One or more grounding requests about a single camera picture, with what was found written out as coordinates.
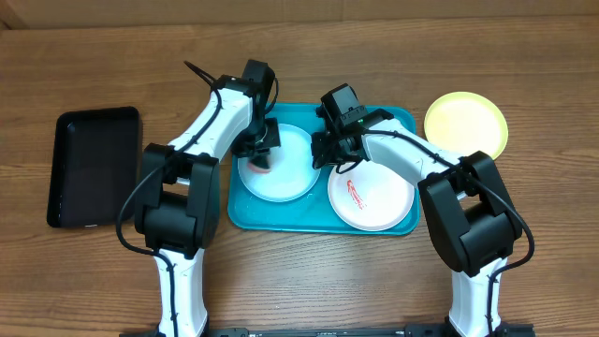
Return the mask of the green and pink sponge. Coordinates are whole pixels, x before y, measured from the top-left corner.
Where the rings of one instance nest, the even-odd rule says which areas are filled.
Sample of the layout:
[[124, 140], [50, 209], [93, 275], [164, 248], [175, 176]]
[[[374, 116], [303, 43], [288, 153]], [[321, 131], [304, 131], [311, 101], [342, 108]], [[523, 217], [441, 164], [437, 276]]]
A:
[[259, 174], [269, 173], [270, 160], [267, 156], [257, 156], [248, 160], [247, 168]]

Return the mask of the light blue plate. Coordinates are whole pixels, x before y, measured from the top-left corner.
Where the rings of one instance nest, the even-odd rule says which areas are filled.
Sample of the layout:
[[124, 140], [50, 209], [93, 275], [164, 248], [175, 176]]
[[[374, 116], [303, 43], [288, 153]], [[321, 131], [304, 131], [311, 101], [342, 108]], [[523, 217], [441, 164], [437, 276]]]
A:
[[311, 136], [303, 129], [279, 124], [281, 145], [271, 148], [270, 171], [258, 173], [247, 158], [238, 160], [243, 185], [255, 196], [271, 202], [286, 202], [303, 196], [316, 183], [320, 170], [313, 168]]

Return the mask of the white plate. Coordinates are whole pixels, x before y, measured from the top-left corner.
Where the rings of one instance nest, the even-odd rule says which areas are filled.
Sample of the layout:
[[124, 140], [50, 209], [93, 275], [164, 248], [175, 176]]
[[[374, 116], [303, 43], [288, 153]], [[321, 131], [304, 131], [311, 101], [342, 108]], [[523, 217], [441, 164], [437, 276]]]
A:
[[363, 161], [334, 169], [327, 192], [333, 211], [357, 231], [401, 236], [417, 225], [415, 188], [383, 165]]

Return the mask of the yellow green plate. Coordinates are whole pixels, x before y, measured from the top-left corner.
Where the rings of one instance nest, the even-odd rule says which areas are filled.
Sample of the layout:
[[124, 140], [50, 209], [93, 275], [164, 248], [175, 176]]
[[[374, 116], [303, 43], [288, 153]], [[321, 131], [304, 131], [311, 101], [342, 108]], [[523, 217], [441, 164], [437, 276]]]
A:
[[453, 92], [437, 98], [427, 110], [424, 132], [428, 142], [450, 152], [477, 151], [496, 159], [505, 149], [508, 126], [500, 109], [471, 92]]

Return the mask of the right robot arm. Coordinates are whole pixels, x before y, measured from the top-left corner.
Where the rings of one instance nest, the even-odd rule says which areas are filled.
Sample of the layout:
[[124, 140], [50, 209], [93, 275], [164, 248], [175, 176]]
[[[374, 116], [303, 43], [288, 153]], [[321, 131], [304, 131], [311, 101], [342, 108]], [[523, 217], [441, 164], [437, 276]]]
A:
[[316, 114], [325, 128], [312, 135], [314, 168], [346, 173], [372, 161], [418, 190], [433, 247], [452, 271], [446, 334], [508, 335], [498, 310], [501, 276], [532, 258], [534, 239], [494, 160], [441, 150], [387, 110], [367, 110], [346, 83], [322, 96]]

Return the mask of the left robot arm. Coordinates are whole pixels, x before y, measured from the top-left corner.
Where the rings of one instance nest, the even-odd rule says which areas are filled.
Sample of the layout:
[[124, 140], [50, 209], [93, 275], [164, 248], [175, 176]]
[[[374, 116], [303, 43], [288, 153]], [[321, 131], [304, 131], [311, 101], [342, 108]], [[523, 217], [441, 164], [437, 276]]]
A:
[[142, 254], [159, 272], [162, 314], [152, 336], [206, 336], [203, 259], [219, 224], [219, 165], [226, 153], [269, 169], [270, 150], [280, 146], [278, 123], [269, 117], [278, 95], [274, 71], [248, 60], [238, 78], [215, 78], [190, 69], [210, 86], [210, 99], [196, 120], [167, 145], [149, 144], [130, 197]]

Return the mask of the teal plastic serving tray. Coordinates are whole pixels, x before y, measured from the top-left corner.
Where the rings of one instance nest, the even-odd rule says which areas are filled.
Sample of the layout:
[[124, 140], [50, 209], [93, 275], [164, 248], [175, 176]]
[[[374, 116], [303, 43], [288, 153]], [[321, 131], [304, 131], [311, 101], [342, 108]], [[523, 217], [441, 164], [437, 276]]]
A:
[[[324, 128], [316, 116], [315, 103], [277, 103], [268, 114], [279, 124], [297, 126], [308, 134]], [[406, 109], [390, 106], [366, 106], [368, 111], [383, 109], [392, 113], [402, 125], [416, 133], [414, 116]], [[416, 190], [409, 212], [394, 227], [382, 231], [364, 231], [346, 224], [333, 210], [328, 198], [328, 179], [332, 167], [321, 170], [313, 188], [288, 202], [270, 202], [252, 194], [242, 183], [238, 157], [232, 157], [227, 212], [233, 224], [249, 230], [311, 232], [327, 234], [402, 236], [411, 233], [420, 218], [419, 195]]]

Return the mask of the black rectangular plastic bin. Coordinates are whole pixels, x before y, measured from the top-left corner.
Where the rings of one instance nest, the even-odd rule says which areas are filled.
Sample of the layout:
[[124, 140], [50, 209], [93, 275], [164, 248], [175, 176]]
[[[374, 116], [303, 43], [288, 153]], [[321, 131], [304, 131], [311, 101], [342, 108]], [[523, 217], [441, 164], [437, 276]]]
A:
[[138, 178], [142, 124], [134, 107], [80, 110], [56, 122], [50, 227], [114, 222]]

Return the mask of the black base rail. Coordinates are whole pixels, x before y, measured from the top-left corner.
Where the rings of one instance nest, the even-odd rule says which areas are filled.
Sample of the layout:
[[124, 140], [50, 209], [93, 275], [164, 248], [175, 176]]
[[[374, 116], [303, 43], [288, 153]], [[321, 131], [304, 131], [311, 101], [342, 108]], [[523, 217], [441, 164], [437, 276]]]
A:
[[[121, 337], [158, 337], [166, 336], [157, 330], [139, 333], [121, 333]], [[408, 324], [404, 328], [360, 328], [348, 330], [248, 330], [246, 328], [210, 329], [202, 332], [205, 337], [448, 337], [460, 336], [449, 323]], [[502, 323], [494, 336], [534, 337], [533, 325]]]

